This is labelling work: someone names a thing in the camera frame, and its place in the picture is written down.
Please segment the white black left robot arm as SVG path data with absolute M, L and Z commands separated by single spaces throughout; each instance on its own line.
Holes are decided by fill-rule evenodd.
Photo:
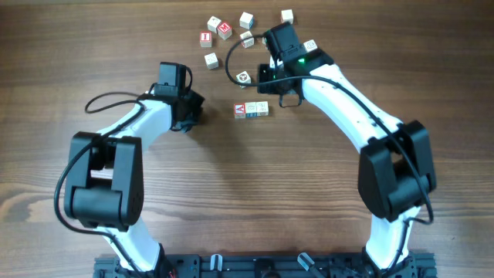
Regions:
M 54 210 L 68 229 L 102 236 L 115 257 L 95 260 L 95 277 L 174 277 L 175 267 L 140 214 L 144 205 L 143 153 L 168 131 L 188 132 L 198 124 L 204 98 L 193 91 L 192 72 L 162 62 L 158 80 L 138 95 L 132 110 L 97 132 L 76 133 L 69 161 L 54 191 Z

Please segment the white red sided block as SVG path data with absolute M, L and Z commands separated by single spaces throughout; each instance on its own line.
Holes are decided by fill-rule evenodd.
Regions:
M 219 67 L 219 61 L 215 53 L 205 55 L 205 64 L 209 70 L 213 70 Z

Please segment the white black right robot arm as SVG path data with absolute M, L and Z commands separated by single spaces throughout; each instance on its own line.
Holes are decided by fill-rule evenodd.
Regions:
M 332 263 L 330 275 L 418 277 L 425 269 L 408 250 L 415 223 L 434 221 L 429 193 L 436 188 L 428 132 L 368 100 L 334 60 L 313 42 L 302 43 L 282 23 L 262 34 L 271 63 L 259 67 L 259 93 L 296 94 L 323 111 L 350 139 L 359 158 L 357 190 L 372 214 L 370 237 L 360 258 Z

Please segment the letter K white block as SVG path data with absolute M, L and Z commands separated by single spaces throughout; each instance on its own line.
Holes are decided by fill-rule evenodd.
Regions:
M 269 115 L 269 105 L 267 101 L 256 102 L 255 104 L 258 117 Z

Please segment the red letter A block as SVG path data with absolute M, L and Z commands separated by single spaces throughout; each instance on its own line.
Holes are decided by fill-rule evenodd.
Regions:
M 234 117 L 235 119 L 246 118 L 245 104 L 236 103 L 234 105 Z

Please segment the soccer ball picture block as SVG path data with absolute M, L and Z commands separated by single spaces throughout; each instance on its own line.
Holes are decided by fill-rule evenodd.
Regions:
M 250 84 L 252 82 L 250 75 L 247 71 L 243 71 L 236 75 L 237 81 L 240 83 L 240 88 L 245 88 L 245 83 Z

